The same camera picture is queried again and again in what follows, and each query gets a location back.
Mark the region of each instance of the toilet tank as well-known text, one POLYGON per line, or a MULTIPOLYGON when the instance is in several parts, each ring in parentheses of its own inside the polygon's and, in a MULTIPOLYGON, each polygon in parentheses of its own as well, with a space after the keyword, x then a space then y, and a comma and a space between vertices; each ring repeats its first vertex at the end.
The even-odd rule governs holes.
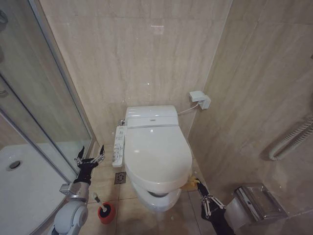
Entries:
POLYGON ((127 128, 178 126, 178 115, 173 105, 128 107, 125 125, 127 128))

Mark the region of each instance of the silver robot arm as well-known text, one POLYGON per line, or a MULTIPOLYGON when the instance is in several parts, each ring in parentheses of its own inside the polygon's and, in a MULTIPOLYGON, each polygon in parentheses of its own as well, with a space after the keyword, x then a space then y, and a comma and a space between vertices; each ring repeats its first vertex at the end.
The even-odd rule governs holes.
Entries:
POLYGON ((55 215, 48 235, 77 235, 88 217, 87 202, 92 169, 104 160, 104 146, 100 155, 93 159, 82 159, 84 147, 75 158, 80 172, 73 183, 63 184, 60 192, 67 196, 66 203, 55 215))

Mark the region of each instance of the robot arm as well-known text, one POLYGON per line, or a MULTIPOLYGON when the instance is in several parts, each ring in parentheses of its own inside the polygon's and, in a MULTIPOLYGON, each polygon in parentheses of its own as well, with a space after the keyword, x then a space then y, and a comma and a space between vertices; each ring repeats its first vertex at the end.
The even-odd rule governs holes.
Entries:
POLYGON ((84 149, 83 147, 75 159, 80 168, 76 180, 63 184, 60 188, 60 192, 67 196, 68 203, 57 212, 48 235, 77 235, 87 220, 91 172, 104 160, 104 146, 95 159, 82 159, 84 149))
POLYGON ((214 197, 207 188, 197 179, 198 191, 202 198, 201 217, 210 221, 217 235, 235 235, 232 228, 224 218, 226 206, 214 197))

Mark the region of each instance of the shower enclosure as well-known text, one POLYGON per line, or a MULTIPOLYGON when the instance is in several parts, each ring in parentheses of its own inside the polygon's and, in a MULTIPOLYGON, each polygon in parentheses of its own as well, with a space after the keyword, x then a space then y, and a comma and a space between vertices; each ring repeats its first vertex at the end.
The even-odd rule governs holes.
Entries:
POLYGON ((31 234, 95 142, 39 2, 0 0, 0 228, 31 234))

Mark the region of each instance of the red toilet brush holder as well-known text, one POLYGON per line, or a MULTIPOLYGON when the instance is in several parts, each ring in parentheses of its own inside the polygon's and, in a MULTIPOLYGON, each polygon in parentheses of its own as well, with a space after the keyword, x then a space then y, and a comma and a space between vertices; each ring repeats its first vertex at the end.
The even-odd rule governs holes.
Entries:
POLYGON ((104 212, 101 207, 98 208, 98 217, 103 224, 110 224, 115 217, 115 207, 109 203, 104 202, 102 203, 106 211, 104 212))

